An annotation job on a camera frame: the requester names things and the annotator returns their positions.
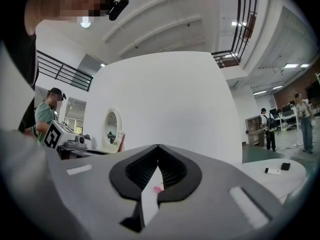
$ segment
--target round mirror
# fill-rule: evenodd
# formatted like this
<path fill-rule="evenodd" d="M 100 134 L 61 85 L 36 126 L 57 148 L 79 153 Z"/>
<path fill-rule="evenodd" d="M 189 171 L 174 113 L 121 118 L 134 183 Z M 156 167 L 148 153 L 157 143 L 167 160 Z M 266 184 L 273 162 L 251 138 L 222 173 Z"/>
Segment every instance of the round mirror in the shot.
<path fill-rule="evenodd" d="M 119 112 L 115 108 L 110 108 L 105 117 L 102 146 L 105 151 L 117 152 L 122 140 L 122 125 Z"/>

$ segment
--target jeans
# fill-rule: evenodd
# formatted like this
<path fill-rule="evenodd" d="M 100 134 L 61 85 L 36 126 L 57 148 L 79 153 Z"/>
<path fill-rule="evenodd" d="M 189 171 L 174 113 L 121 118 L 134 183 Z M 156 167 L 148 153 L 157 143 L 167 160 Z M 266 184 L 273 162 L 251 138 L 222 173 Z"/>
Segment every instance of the jeans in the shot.
<path fill-rule="evenodd" d="M 266 136 L 266 149 L 267 150 L 270 149 L 270 143 L 271 143 L 272 150 L 275 150 L 276 149 L 275 133 L 269 132 L 266 130 L 265 136 Z"/>
<path fill-rule="evenodd" d="M 312 125 L 311 125 L 311 117 L 302 117 L 300 119 L 302 138 L 304 150 L 307 152 L 311 152 L 313 149 L 312 145 Z"/>

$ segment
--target backpack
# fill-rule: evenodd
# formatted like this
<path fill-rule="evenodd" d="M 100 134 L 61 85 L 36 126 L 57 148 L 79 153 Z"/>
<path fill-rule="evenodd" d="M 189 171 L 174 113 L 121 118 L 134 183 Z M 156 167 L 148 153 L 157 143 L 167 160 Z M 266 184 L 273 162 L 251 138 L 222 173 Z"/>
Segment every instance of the backpack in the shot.
<path fill-rule="evenodd" d="M 266 115 L 263 115 L 266 118 L 266 129 L 268 132 L 273 133 L 278 129 L 277 121 L 273 118 L 271 118 L 271 115 L 269 113 L 269 118 L 266 117 Z"/>

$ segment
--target man in green shirt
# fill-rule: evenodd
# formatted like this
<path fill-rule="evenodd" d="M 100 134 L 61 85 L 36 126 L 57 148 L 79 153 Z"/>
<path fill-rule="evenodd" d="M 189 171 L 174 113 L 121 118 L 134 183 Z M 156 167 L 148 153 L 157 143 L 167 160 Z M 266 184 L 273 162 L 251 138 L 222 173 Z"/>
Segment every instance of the man in green shirt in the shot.
<path fill-rule="evenodd" d="M 40 143 L 44 140 L 52 120 L 58 121 L 55 114 L 58 103 L 66 99 L 66 95 L 58 88 L 48 91 L 45 100 L 35 110 L 35 130 Z"/>

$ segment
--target brick wall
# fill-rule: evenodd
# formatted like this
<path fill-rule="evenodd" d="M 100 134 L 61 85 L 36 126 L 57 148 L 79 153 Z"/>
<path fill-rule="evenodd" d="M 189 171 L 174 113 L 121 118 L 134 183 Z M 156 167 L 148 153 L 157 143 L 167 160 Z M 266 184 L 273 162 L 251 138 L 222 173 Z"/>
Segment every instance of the brick wall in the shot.
<path fill-rule="evenodd" d="M 277 107 L 281 108 L 283 105 L 288 104 L 288 102 L 293 101 L 296 93 L 300 93 L 303 100 L 307 99 L 305 88 L 310 83 L 318 81 L 316 73 L 320 73 L 320 58 L 302 76 L 274 94 Z"/>

